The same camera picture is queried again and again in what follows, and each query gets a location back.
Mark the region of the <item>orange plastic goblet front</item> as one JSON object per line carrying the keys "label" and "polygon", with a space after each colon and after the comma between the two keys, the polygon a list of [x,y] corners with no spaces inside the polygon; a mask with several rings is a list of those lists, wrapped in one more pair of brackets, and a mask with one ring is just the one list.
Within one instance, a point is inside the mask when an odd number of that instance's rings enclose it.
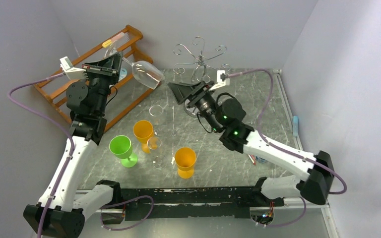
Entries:
{"label": "orange plastic goblet front", "polygon": [[175,162],[179,177],[189,179],[194,174],[194,165],[196,163],[196,153],[189,147],[182,147],[175,153]]}

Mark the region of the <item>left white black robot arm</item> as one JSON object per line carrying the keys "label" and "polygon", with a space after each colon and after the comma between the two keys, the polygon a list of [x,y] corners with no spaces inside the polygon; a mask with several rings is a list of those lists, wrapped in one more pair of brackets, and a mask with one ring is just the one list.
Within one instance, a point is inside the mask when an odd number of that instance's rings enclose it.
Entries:
{"label": "left white black robot arm", "polygon": [[76,238],[86,220],[98,209],[121,204],[118,182],[99,181],[94,188],[75,199],[85,163],[98,147],[105,131],[105,109],[111,87],[120,77],[121,52],[77,68],[68,58],[61,59],[64,74],[73,80],[66,90],[72,123],[66,147],[57,170],[35,205],[27,205],[23,216],[38,237]]}

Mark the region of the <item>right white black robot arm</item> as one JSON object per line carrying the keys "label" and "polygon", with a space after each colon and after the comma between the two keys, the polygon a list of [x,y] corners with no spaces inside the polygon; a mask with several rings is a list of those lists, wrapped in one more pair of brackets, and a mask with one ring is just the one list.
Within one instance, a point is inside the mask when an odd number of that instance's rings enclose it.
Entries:
{"label": "right white black robot arm", "polygon": [[197,84],[169,82],[176,102],[198,109],[212,132],[220,133],[219,140],[230,151],[253,155],[289,171],[289,178],[261,178],[253,191],[257,205],[282,197],[302,197],[310,203],[324,205],[334,180],[331,156],[324,152],[310,153],[295,149],[260,135],[252,126],[243,123],[246,112],[241,103],[225,93],[225,101],[213,98],[209,89],[213,82]]}

